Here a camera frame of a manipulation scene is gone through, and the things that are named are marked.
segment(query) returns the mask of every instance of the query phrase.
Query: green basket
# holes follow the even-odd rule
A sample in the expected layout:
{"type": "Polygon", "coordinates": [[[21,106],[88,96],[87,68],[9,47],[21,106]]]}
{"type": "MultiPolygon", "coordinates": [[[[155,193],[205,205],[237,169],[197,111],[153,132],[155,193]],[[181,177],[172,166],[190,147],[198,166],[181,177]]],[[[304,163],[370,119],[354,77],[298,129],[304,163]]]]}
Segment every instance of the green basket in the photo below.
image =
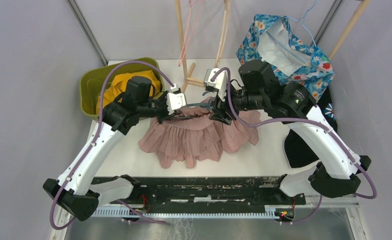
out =
{"type": "MultiPolygon", "coordinates": [[[[152,64],[157,68],[159,68],[157,61],[150,57],[143,57],[136,60],[152,64]]],[[[96,108],[99,107],[97,105],[97,98],[100,96],[100,92],[103,86],[103,81],[110,73],[110,71],[112,71],[112,69],[114,69],[118,64],[94,69],[88,71],[86,74],[84,74],[84,76],[82,76],[80,81],[80,87],[79,87],[79,95],[81,99],[81,110],[85,115],[92,117],[93,119],[97,119],[99,117],[99,114],[96,114],[96,108]]],[[[116,72],[112,75],[111,79],[109,79],[109,81],[106,84],[106,89],[110,87],[113,78],[116,75],[142,72],[147,70],[153,70],[153,69],[146,65],[137,64],[137,63],[122,66],[118,70],[116,70],[116,72]]],[[[155,70],[153,70],[153,73],[155,74],[156,78],[161,82],[162,91],[165,91],[165,84],[163,84],[162,76],[155,70]]]]}

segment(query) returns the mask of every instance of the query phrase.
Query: gray wall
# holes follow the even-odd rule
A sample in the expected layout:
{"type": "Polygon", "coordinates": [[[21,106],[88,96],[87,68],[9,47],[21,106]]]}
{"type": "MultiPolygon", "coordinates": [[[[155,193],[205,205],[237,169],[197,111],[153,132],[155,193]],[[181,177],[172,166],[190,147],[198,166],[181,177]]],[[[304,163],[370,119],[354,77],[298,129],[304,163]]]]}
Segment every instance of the gray wall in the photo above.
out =
{"type": "MultiPolygon", "coordinates": [[[[189,59],[214,59],[219,45],[224,11],[223,0],[204,2],[187,51],[189,59]]],[[[180,44],[174,0],[77,0],[97,41],[109,60],[149,56],[178,59],[180,44]]],[[[300,18],[315,0],[231,0],[230,22],[223,58],[235,58],[255,14],[287,15],[300,18]]],[[[318,0],[306,17],[315,35],[333,0],[318,0]]],[[[181,0],[184,29],[189,0],[181,0]]],[[[195,19],[197,5],[191,15],[195,19]]],[[[310,43],[309,34],[297,23],[292,30],[310,43]]]]}
{"type": "Polygon", "coordinates": [[[0,239],[47,239],[42,189],[85,142],[78,81],[100,65],[64,0],[0,0],[0,239]]]}
{"type": "MultiPolygon", "coordinates": [[[[334,35],[351,14],[339,12],[327,34],[334,35]]],[[[333,44],[324,41],[322,47],[331,50],[333,44]]],[[[361,201],[368,237],[392,239],[392,0],[369,4],[332,64],[339,134],[373,160],[369,173],[378,198],[361,201]]],[[[360,192],[371,192],[365,182],[361,188],[360,192]]]]}

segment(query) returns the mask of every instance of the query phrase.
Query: floral print cloth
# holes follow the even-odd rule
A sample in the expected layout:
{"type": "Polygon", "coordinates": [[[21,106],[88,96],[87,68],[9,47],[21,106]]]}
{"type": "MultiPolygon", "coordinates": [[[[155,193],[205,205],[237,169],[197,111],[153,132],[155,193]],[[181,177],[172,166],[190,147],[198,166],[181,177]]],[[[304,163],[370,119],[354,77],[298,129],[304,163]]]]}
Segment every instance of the floral print cloth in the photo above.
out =
{"type": "Polygon", "coordinates": [[[282,85],[290,81],[297,81],[304,85],[312,96],[319,100],[319,98],[327,89],[331,80],[334,78],[334,70],[330,64],[328,57],[317,46],[308,46],[304,44],[290,29],[290,23],[285,16],[257,14],[250,26],[249,32],[246,34],[240,48],[236,55],[241,64],[250,60],[259,59],[262,57],[257,51],[259,44],[259,36],[266,34],[266,31],[276,22],[281,21],[284,28],[289,32],[289,46],[303,54],[311,57],[310,62],[300,67],[296,72],[290,76],[285,75],[277,67],[272,65],[275,76],[278,77],[282,85]]]}

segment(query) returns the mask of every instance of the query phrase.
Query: yellow fabric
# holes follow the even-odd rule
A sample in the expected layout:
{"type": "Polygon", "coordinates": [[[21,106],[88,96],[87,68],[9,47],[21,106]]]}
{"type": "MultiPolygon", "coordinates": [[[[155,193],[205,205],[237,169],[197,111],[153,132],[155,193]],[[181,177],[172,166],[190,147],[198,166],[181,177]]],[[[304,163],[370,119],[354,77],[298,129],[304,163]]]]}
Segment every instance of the yellow fabric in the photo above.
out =
{"type": "MultiPolygon", "coordinates": [[[[140,77],[145,77],[150,79],[156,89],[155,95],[157,95],[162,91],[162,83],[156,78],[152,70],[118,74],[113,79],[110,87],[104,92],[103,107],[113,102],[115,97],[117,97],[120,93],[125,92],[128,80],[130,80],[132,77],[135,76],[140,76],[140,77]]],[[[153,97],[152,94],[153,94],[153,86],[150,88],[151,97],[153,97]]],[[[97,98],[96,114],[99,114],[99,105],[100,105],[100,96],[97,98]]]]}

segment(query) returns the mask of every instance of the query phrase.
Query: pink ruffled skirt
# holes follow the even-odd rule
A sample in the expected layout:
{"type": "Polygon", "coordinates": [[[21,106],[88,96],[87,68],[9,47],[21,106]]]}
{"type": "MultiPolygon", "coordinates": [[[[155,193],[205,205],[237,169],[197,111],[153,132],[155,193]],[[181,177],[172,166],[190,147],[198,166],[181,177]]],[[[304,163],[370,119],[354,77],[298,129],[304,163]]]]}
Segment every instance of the pink ruffled skirt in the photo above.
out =
{"type": "MultiPolygon", "coordinates": [[[[150,127],[138,142],[146,153],[155,153],[160,165],[167,169],[174,160],[186,161],[188,168],[196,166],[197,160],[219,161],[222,152],[235,153],[246,142],[256,145],[259,134],[256,128],[246,127],[238,121],[226,125],[209,119],[210,110],[201,107],[184,107],[181,116],[197,116],[192,119],[168,120],[159,124],[152,118],[150,127]]],[[[258,111],[239,114],[245,122],[260,122],[258,111]]]]}

